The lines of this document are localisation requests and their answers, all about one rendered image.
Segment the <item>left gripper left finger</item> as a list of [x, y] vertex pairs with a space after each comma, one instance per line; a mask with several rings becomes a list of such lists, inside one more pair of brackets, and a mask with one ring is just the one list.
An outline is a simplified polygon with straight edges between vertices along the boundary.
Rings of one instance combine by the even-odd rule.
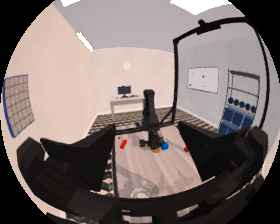
[[40, 142], [48, 155], [67, 163], [91, 190], [100, 192], [115, 135], [112, 123], [72, 144], [46, 138]]

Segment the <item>blue cube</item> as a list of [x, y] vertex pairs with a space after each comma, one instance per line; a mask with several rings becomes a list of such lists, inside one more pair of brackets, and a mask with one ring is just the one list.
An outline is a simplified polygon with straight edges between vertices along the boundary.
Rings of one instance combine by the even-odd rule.
[[165, 144], [161, 145], [162, 150], [167, 150], [168, 149], [168, 143], [165, 142]]

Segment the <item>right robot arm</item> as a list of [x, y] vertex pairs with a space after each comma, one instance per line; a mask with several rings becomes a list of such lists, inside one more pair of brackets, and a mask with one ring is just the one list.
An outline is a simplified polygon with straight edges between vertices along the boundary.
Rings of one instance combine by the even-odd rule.
[[[146, 91], [145, 91], [146, 90]], [[145, 89], [144, 90], [144, 97], [146, 99], [146, 109], [144, 108], [144, 115], [145, 116], [145, 121], [148, 124], [148, 135], [150, 134], [150, 140], [149, 144], [151, 149], [157, 149], [160, 148], [161, 142], [160, 142], [160, 137], [158, 134], [158, 131], [160, 131], [160, 121], [158, 120], [158, 116], [155, 113], [155, 104], [154, 104], [154, 97], [155, 97], [155, 92], [152, 89]], [[154, 97], [153, 97], [154, 94]], [[148, 97], [147, 97], [148, 95]], [[149, 112], [148, 112], [148, 103], [150, 105], [149, 107]], [[149, 115], [150, 114], [150, 115]], [[149, 117], [148, 117], [149, 115]], [[148, 120], [147, 120], [148, 118]], [[156, 128], [158, 126], [158, 128]]]

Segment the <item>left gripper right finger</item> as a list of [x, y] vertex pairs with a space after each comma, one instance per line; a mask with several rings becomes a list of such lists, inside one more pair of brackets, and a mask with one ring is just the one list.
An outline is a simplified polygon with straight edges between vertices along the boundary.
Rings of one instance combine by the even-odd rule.
[[201, 181], [204, 182], [214, 177], [213, 172], [226, 158], [235, 142], [246, 136], [248, 127], [228, 134], [219, 134], [179, 121], [178, 130], [194, 161]]

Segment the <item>grey mug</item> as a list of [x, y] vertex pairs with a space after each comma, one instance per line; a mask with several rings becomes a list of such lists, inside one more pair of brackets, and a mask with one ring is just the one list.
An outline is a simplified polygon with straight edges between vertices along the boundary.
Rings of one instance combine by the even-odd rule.
[[144, 191], [146, 190], [142, 188], [135, 189], [131, 194], [131, 198], [149, 198], [149, 193]]

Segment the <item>red rectangular block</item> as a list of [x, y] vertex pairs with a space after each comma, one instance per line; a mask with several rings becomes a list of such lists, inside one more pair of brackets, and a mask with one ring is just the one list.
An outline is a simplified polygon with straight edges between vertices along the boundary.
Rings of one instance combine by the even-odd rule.
[[126, 145], [126, 143], [127, 143], [127, 140], [124, 139], [124, 141], [122, 142], [122, 144], [121, 144], [121, 146], [120, 146], [120, 149], [123, 149], [124, 146]]

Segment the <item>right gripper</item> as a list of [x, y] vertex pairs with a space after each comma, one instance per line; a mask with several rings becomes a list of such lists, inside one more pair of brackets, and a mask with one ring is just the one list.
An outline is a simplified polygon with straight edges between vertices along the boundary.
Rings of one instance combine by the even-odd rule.
[[[149, 140], [150, 140], [150, 136], [149, 135], [148, 135], [148, 141], [145, 141], [144, 139], [143, 140], [139, 140], [140, 147], [145, 147], [146, 144], [148, 145], [148, 147], [150, 147]], [[163, 139], [163, 137], [160, 137], [160, 142], [161, 142], [161, 144], [165, 144], [165, 140]]]

